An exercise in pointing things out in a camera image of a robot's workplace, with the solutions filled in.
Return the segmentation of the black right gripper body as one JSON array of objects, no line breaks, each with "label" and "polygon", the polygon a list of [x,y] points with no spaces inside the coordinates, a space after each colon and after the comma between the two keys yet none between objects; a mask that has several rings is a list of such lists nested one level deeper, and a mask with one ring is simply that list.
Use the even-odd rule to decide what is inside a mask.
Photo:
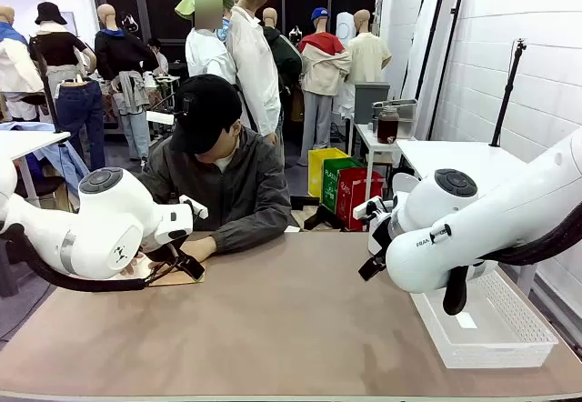
[{"label": "black right gripper body", "polygon": [[388,222],[377,223],[369,228],[367,248],[371,256],[385,259],[391,242]]}]

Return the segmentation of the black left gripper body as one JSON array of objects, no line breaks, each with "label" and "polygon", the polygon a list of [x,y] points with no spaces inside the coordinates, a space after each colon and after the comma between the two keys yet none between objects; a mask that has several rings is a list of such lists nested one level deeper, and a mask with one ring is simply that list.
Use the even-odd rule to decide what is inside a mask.
[{"label": "black left gripper body", "polygon": [[174,262],[177,257],[184,254],[180,248],[187,238],[188,235],[185,235],[168,243],[159,244],[153,236],[148,236],[143,240],[143,253],[154,262]]}]

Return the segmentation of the person's left hand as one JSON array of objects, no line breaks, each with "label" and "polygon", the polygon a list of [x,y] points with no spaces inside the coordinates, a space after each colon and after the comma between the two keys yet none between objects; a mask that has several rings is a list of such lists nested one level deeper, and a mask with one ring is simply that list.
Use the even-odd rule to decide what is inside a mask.
[{"label": "person's left hand", "polygon": [[181,246],[181,250],[198,263],[202,263],[216,252],[216,241],[212,236],[186,241]]}]

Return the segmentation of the person's right hand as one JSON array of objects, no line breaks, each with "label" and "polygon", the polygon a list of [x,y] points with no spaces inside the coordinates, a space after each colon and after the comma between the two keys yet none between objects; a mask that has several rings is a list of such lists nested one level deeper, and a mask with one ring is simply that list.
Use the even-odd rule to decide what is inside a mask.
[{"label": "person's right hand", "polygon": [[142,252],[138,252],[131,260],[131,262],[120,272],[120,275],[123,276],[130,276],[133,275],[135,272],[135,269],[137,268],[137,266],[140,264],[140,260],[144,257],[145,255]]}]

